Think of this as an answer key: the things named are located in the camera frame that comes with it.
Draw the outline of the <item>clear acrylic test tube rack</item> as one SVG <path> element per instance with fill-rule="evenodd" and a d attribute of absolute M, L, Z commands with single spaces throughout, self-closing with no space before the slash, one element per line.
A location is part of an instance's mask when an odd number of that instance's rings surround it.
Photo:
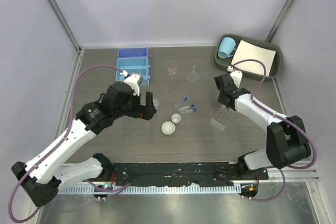
<path fill-rule="evenodd" d="M 211 125 L 215 126 L 221 131 L 225 131 L 235 112 L 236 111 L 233 109 L 228 108 L 225 105 L 221 105 L 215 116 L 211 119 Z"/>

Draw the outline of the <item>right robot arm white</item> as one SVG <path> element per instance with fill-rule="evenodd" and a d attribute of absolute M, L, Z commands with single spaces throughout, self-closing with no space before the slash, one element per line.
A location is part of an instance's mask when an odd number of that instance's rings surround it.
<path fill-rule="evenodd" d="M 248 117 L 266 133 L 264 150 L 238 158 L 239 177 L 250 179 L 260 168 L 282 169 L 311 156 L 311 145 L 300 117 L 278 113 L 252 97 L 247 89 L 240 88 L 239 71 L 217 76 L 214 80 L 219 90 L 218 103 Z"/>

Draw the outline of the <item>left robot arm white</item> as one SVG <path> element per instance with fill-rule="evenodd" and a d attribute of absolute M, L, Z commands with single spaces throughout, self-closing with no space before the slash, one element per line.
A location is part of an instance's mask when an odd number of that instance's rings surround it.
<path fill-rule="evenodd" d="M 88 141 L 95 138 L 114 121 L 128 116 L 150 120 L 156 113 L 152 92 L 146 92 L 141 104 L 138 85 L 116 82 L 97 101 L 85 104 L 69 126 L 44 151 L 27 163 L 16 162 L 11 170 L 20 185 L 39 208 L 51 202 L 58 192 L 86 179 L 111 178 L 113 164 L 101 153 L 88 160 L 62 169 L 64 162 Z"/>

